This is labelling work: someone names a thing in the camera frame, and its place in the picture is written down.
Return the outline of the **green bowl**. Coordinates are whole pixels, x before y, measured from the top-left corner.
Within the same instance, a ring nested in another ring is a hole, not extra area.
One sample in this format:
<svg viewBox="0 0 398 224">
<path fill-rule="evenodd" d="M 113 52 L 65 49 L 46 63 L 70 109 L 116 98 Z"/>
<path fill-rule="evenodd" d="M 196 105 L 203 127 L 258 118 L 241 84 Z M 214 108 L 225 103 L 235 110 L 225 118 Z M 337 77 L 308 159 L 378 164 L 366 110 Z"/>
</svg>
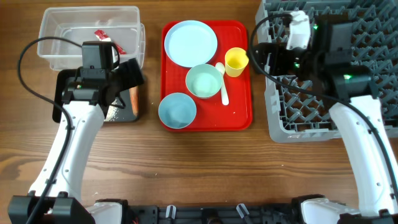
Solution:
<svg viewBox="0 0 398 224">
<path fill-rule="evenodd" d="M 201 64 L 192 67 L 186 75 L 185 85 L 197 98 L 207 99 L 221 90 L 223 77 L 212 65 Z"/>
</svg>

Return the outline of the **orange carrot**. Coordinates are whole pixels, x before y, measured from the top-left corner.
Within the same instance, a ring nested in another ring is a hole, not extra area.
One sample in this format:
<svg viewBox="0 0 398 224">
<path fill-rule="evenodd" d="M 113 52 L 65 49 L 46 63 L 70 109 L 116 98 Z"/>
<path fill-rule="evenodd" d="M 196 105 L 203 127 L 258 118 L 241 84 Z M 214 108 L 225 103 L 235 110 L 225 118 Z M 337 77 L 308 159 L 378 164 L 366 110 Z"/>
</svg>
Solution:
<svg viewBox="0 0 398 224">
<path fill-rule="evenodd" d="M 132 112 L 134 116 L 139 116 L 139 87 L 135 86 L 129 89 Z"/>
</svg>

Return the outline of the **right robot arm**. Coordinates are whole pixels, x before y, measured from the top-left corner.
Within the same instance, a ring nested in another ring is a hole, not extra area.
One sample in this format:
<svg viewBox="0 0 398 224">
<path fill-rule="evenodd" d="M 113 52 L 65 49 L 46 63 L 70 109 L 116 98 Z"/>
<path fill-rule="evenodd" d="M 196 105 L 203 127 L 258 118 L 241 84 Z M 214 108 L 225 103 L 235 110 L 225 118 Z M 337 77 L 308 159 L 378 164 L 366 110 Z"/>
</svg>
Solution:
<svg viewBox="0 0 398 224">
<path fill-rule="evenodd" d="M 343 15 L 318 16 L 303 11 L 282 14 L 289 28 L 286 44 L 249 44 L 257 72 L 276 81 L 293 73 L 313 84 L 338 128 L 353 170 L 359 207 L 352 209 L 323 196 L 291 202 L 292 223 L 396 223 L 397 161 L 382 120 L 378 89 L 371 71 L 352 65 L 352 22 Z"/>
</svg>

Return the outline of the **white rice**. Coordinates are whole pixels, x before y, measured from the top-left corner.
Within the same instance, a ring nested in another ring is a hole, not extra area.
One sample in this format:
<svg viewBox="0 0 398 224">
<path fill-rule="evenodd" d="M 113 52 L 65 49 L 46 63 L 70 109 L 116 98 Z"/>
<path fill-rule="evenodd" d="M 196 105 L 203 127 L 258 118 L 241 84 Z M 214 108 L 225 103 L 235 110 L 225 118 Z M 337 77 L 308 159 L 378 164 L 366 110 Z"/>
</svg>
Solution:
<svg viewBox="0 0 398 224">
<path fill-rule="evenodd" d="M 118 99 L 113 101 L 113 104 L 116 106 L 120 106 L 120 101 Z M 110 106 L 108 108 L 107 115 L 104 119 L 105 122 L 120 122 L 124 121 L 124 115 L 123 115 L 124 109 L 115 107 L 115 106 Z"/>
</svg>

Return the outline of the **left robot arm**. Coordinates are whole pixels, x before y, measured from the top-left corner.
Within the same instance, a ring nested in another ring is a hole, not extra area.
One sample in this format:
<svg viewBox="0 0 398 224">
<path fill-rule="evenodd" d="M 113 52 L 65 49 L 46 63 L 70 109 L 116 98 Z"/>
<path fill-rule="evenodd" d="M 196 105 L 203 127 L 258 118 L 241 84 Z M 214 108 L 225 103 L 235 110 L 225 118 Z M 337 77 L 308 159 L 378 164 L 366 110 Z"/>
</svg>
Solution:
<svg viewBox="0 0 398 224">
<path fill-rule="evenodd" d="M 136 59 L 120 61 L 113 42 L 80 45 L 83 65 L 62 70 L 53 105 L 59 128 L 39 176 L 26 196 L 11 198 L 12 223 L 134 223 L 127 200 L 104 199 L 86 208 L 81 200 L 83 173 L 109 107 L 125 108 L 121 92 L 144 83 Z"/>
</svg>

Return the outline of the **light blue bowl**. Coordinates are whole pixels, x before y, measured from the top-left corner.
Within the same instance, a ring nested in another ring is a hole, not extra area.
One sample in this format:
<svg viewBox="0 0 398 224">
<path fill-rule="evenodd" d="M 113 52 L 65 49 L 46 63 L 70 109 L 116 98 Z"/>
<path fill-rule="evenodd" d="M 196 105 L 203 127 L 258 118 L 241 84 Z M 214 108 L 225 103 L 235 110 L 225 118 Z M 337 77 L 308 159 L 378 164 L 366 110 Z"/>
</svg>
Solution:
<svg viewBox="0 0 398 224">
<path fill-rule="evenodd" d="M 158 115 L 166 127 L 183 129 L 195 120 L 197 106 L 187 94 L 171 93 L 160 102 Z"/>
</svg>

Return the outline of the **red snack wrapper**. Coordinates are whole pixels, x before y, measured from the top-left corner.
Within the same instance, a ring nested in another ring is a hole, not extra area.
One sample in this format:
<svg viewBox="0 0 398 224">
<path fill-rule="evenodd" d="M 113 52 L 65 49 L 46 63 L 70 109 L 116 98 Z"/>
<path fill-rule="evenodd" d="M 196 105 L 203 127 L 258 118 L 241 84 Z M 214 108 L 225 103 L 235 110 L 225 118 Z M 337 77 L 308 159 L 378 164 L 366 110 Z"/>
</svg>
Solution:
<svg viewBox="0 0 398 224">
<path fill-rule="evenodd" d="M 115 43 L 105 31 L 98 29 L 94 32 L 94 34 L 102 42 L 113 42 L 121 55 L 127 54 L 127 52 L 120 45 Z"/>
</svg>

